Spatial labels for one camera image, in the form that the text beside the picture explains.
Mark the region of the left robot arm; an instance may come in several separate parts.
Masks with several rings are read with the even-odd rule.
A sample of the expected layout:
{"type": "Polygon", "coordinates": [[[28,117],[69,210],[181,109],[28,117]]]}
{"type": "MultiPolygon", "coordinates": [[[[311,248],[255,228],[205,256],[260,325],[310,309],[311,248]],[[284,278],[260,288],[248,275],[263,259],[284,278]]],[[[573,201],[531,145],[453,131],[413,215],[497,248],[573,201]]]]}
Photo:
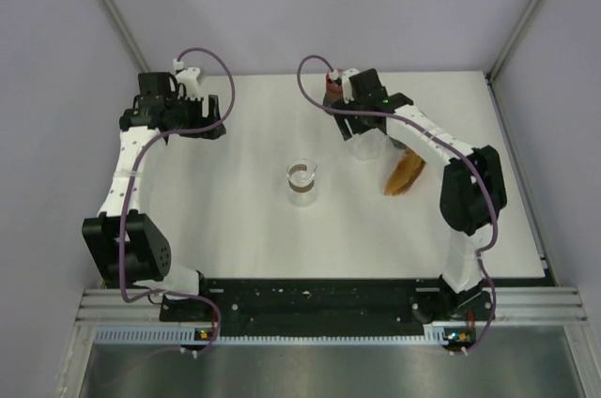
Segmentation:
{"type": "Polygon", "coordinates": [[[98,214],[82,226],[85,244],[102,279],[129,290],[170,291],[192,319],[212,311],[204,276],[177,264],[167,236],[150,217],[155,176],[172,135],[216,140],[225,135],[219,99],[202,97],[204,71],[177,67],[174,73],[138,76],[139,92],[119,118],[119,155],[98,214]]]}

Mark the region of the glass beaker with brown band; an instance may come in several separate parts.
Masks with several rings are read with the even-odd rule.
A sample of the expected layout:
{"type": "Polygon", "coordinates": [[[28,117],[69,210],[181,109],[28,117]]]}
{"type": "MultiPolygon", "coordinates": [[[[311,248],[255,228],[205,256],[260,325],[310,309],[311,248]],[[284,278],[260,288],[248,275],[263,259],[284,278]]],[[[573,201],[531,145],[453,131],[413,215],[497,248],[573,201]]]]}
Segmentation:
{"type": "Polygon", "coordinates": [[[292,205],[308,207],[316,200],[318,195],[317,168],[318,164],[315,161],[305,158],[295,159],[287,165],[285,194],[292,205]]]}

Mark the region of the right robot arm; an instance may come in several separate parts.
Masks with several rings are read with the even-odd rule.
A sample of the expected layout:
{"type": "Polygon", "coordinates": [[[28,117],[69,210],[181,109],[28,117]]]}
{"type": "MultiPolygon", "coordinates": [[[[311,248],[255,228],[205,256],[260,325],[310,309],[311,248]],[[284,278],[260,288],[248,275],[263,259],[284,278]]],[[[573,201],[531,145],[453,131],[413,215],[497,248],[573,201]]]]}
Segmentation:
{"type": "Polygon", "coordinates": [[[498,238],[498,217],[507,204],[498,151],[456,139],[411,98],[389,93],[375,69],[331,70],[325,83],[323,103],[344,141],[387,138],[401,149],[386,194],[405,192],[425,166],[437,171],[439,211],[450,228],[449,252],[439,278],[439,311],[452,319],[462,317],[489,277],[483,254],[498,238]]]}

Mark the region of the clear glass dripper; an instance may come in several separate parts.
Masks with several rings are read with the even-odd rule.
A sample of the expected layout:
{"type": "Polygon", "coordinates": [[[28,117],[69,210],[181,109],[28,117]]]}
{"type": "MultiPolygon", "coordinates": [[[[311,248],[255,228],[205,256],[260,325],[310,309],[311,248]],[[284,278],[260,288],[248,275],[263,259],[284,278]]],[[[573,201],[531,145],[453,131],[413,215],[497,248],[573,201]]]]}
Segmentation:
{"type": "Polygon", "coordinates": [[[345,141],[350,154],[359,161],[371,161],[384,152],[387,136],[380,130],[354,134],[345,141]]]}

